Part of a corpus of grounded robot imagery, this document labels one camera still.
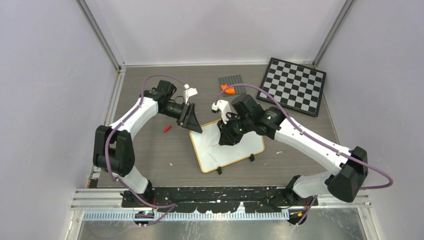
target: checkerboard pattern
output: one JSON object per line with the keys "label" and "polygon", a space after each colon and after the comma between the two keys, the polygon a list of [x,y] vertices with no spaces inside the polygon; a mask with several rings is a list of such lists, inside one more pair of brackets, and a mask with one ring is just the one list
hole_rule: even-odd
{"label": "checkerboard pattern", "polygon": [[[325,78],[323,71],[271,58],[260,88],[281,106],[317,117]],[[262,92],[256,98],[272,103]]]}

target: cable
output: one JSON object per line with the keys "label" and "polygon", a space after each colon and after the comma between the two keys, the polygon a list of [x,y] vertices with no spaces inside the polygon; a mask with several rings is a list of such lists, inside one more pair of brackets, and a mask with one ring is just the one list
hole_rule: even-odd
{"label": "cable", "polygon": [[306,209],[305,213],[303,214],[302,218],[296,223],[296,226],[299,227],[299,224],[306,218],[306,215],[308,215],[309,210],[311,210],[312,205],[314,205],[315,201],[317,200],[318,196],[314,196],[312,201],[310,202],[309,207]]}
{"label": "cable", "polygon": [[[156,74],[156,75],[151,75],[146,77],[146,79],[144,79],[143,81],[143,85],[141,87],[141,95],[140,95],[140,102],[138,103],[139,106],[142,105],[143,103],[143,98],[145,95],[145,85],[147,80],[153,78],[153,77],[166,77],[166,78],[170,78],[170,79],[174,79],[178,82],[180,82],[181,84],[185,85],[185,83],[181,80],[179,80],[176,77],[170,76],[170,75],[165,75],[165,74]],[[135,112],[137,112],[137,110],[139,109],[139,107],[135,107],[115,128],[112,129],[112,131],[109,133],[109,135],[107,136],[106,139],[106,143],[104,144],[104,157],[106,159],[106,167],[107,167],[107,172],[109,173],[109,177],[113,182],[119,181],[125,188],[127,188],[140,202],[142,202],[144,205],[149,206],[151,208],[157,208],[157,209],[166,209],[169,208],[168,211],[165,212],[165,214],[163,214],[160,218],[154,220],[153,222],[150,222],[149,224],[146,225],[147,226],[151,226],[153,224],[156,224],[157,222],[159,222],[163,217],[165,217],[169,212],[171,212],[177,205],[175,203],[173,204],[169,204],[169,205],[165,205],[165,206],[158,206],[158,205],[153,205],[150,204],[148,202],[146,202],[144,199],[142,199],[133,189],[131,189],[129,186],[127,186],[123,181],[121,181],[118,177],[114,177],[112,175],[112,168],[111,168],[111,161],[109,159],[109,144],[111,143],[111,139],[112,136],[115,134],[115,132],[117,131],[117,129],[119,129],[122,125],[124,125],[124,123],[132,116],[134,115]]]}
{"label": "cable", "polygon": [[182,104],[184,103],[184,97],[183,96],[176,96],[173,101],[176,103],[178,98],[182,98]]}
{"label": "cable", "polygon": [[294,206],[294,204],[293,205],[290,205],[290,206],[286,206],[286,207],[279,207],[279,209],[289,209],[289,208],[291,208],[293,206]]}
{"label": "cable", "polygon": [[275,100],[274,98],[273,98],[273,96],[271,96],[268,92],[266,92],[266,91],[264,91],[263,89],[261,89],[261,88],[259,88],[259,87],[257,87],[257,86],[255,86],[255,85],[252,85],[252,84],[246,84],[246,83],[236,83],[236,84],[233,84],[233,85],[230,85],[230,86],[228,86],[228,87],[226,87],[226,88],[224,88],[220,93],[219,93],[219,95],[218,95],[218,97],[215,99],[215,104],[217,104],[217,102],[218,102],[218,99],[220,98],[220,96],[225,92],[225,90],[227,90],[227,89],[229,89],[229,88],[232,88],[232,87],[237,87],[237,86],[243,86],[243,87],[249,87],[249,88],[253,88],[253,89],[256,89],[256,90],[258,90],[258,91],[260,91],[260,92],[262,92],[262,93],[264,93],[269,99],[271,99],[273,102],[274,102],[274,104],[275,105],[277,105],[277,107],[281,110],[281,112],[282,112],[282,114],[284,114],[284,116],[285,116],[285,118],[291,123],[291,125],[293,125],[293,127],[294,128],[296,128],[300,133],[302,133],[303,135],[305,135],[306,137],[308,137],[309,139],[311,139],[312,141],[314,141],[314,142],[316,142],[317,144],[319,144],[319,145],[321,145],[321,146],[323,146],[323,147],[325,147],[325,148],[327,148],[327,149],[329,149],[329,150],[331,150],[331,151],[333,151],[333,152],[335,152],[336,154],[338,154],[338,153],[340,153],[340,155],[341,156],[343,156],[343,157],[345,157],[345,158],[347,158],[347,159],[349,159],[349,160],[352,160],[352,161],[354,161],[355,163],[357,163],[357,164],[361,164],[361,165],[363,165],[363,166],[365,166],[365,167],[367,167],[367,168],[369,168],[369,169],[371,169],[371,170],[374,170],[374,171],[376,171],[377,173],[379,173],[379,174],[381,174],[381,175],[383,175],[384,177],[386,177],[387,178],[387,180],[388,180],[388,183],[386,183],[386,184],[383,184],[383,185],[376,185],[376,186],[363,186],[363,187],[361,187],[360,189],[362,189],[362,190],[366,190],[366,189],[384,189],[384,188],[388,188],[388,187],[390,187],[390,186],[392,186],[393,185],[393,178],[390,176],[390,175],[388,175],[387,173],[385,173],[384,171],[382,171],[382,170],[380,170],[379,168],[377,168],[377,167],[375,167],[375,166],[372,166],[372,165],[369,165],[368,163],[365,163],[365,162],[363,162],[363,161],[361,161],[361,160],[359,160],[359,159],[356,159],[356,158],[354,158],[354,157],[352,157],[352,156],[349,156],[349,155],[347,155],[346,153],[344,153],[344,152],[340,152],[339,150],[337,150],[336,148],[334,148],[334,147],[332,147],[332,146],[330,146],[330,145],[328,145],[328,144],[326,144],[326,143],[324,143],[324,142],[322,142],[322,141],[320,141],[320,140],[318,140],[318,139],[316,139],[315,137],[313,137],[312,135],[310,135],[309,133],[307,133],[307,132],[305,132],[305,131],[303,131],[297,124],[295,124],[295,122],[292,120],[292,118],[289,116],[289,114],[284,110],[284,108],[277,102],[277,100]]}

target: white board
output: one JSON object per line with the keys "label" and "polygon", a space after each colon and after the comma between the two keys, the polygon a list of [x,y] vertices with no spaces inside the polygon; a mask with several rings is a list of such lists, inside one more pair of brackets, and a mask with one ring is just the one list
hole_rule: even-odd
{"label": "white board", "polygon": [[205,124],[203,133],[190,131],[194,151],[203,173],[209,173],[218,167],[224,167],[256,155],[265,150],[264,139],[254,131],[246,133],[234,146],[220,146],[220,130],[217,121]]}

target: white clip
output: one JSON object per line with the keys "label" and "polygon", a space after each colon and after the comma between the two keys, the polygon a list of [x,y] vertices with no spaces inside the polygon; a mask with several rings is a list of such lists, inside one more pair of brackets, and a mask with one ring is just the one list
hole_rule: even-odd
{"label": "white clip", "polygon": [[219,100],[216,104],[212,104],[212,110],[217,113],[221,112],[221,119],[224,122],[224,124],[227,124],[229,118],[227,116],[227,113],[231,113],[230,104],[228,101],[225,100]]}
{"label": "white clip", "polygon": [[184,103],[187,104],[189,98],[198,94],[198,91],[196,90],[196,88],[192,88],[188,84],[184,85],[184,88]]}

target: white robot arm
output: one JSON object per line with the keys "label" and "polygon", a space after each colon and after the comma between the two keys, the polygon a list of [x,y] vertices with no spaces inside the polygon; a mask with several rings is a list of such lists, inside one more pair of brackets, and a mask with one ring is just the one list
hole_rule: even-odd
{"label": "white robot arm", "polygon": [[111,144],[116,143],[116,145],[110,145],[108,149],[112,175],[119,178],[137,194],[143,195],[146,200],[152,197],[150,196],[152,184],[134,165],[133,139],[144,124],[158,113],[175,118],[177,124],[185,129],[202,133],[202,128],[195,115],[195,104],[188,102],[189,97],[197,94],[197,91],[187,84],[184,87],[184,102],[176,103],[171,97],[177,88],[168,81],[160,80],[156,88],[144,92],[141,105],[139,98],[136,104],[119,120],[110,126],[100,125],[96,129],[93,164],[108,171],[105,158],[106,139],[112,129],[117,128],[110,141]]}
{"label": "white robot arm", "polygon": [[[238,144],[244,134],[254,131],[258,135],[267,136],[298,149],[327,170],[311,176],[294,176],[284,193],[289,204],[296,204],[300,199],[323,194],[332,194],[342,201],[353,202],[368,175],[368,169],[341,156],[340,153],[353,156],[366,163],[367,152],[365,150],[358,146],[350,150],[333,143],[311,132],[291,118],[302,130],[299,132],[278,108],[270,107],[264,110],[250,95],[238,96],[231,105],[236,113],[228,112],[230,105],[227,101],[220,100],[217,104],[212,105],[212,112],[221,112],[222,120],[217,123],[220,130],[220,145]],[[328,150],[303,135],[303,132],[309,133],[340,152],[334,153]]]}

